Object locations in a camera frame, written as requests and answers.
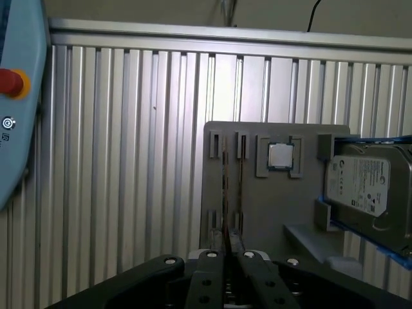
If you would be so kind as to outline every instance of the aluminum panel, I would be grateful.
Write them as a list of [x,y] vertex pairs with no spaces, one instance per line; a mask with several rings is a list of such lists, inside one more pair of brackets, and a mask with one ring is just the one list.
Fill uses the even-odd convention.
[[[198,248],[207,121],[412,133],[412,41],[55,24],[30,173],[0,213],[1,308],[43,308]],[[350,236],[345,248],[367,282],[410,297],[409,274],[389,274],[372,244]]]

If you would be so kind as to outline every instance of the hard drive label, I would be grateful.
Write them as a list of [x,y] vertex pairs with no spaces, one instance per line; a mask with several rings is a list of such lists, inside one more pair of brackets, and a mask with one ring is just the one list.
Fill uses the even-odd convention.
[[334,156],[326,175],[326,198],[378,217],[386,210],[389,161]]

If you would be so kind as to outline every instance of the bolt head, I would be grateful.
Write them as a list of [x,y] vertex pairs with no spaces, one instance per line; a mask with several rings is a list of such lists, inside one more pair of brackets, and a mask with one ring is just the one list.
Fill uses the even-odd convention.
[[166,260],[165,260],[165,263],[166,263],[166,264],[169,264],[169,265],[170,265],[170,264],[175,264],[175,263],[176,263],[176,260],[175,260],[175,259],[166,259]]
[[252,258],[255,256],[255,253],[251,251],[246,251],[243,255],[246,256],[247,258]]
[[296,259],[288,259],[286,262],[288,264],[292,264],[293,266],[297,266],[299,264],[299,261]]

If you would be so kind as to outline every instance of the emergency stop button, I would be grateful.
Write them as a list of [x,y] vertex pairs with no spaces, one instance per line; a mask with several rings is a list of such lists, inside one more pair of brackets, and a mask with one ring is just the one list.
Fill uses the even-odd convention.
[[16,97],[22,92],[24,82],[20,74],[8,70],[0,69],[0,93],[10,97]]

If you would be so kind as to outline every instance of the gray plastic board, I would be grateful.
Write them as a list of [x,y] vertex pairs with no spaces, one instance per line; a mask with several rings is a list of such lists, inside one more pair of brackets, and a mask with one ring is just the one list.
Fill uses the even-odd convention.
[[[229,226],[239,227],[239,166],[245,143],[241,210],[245,247],[270,257],[293,253],[284,224],[314,223],[314,201],[323,193],[324,164],[317,159],[318,134],[348,135],[347,126],[209,122],[204,129],[201,248],[208,231],[220,228],[223,205],[223,143],[228,156]],[[294,144],[291,171],[268,170],[268,145]]]

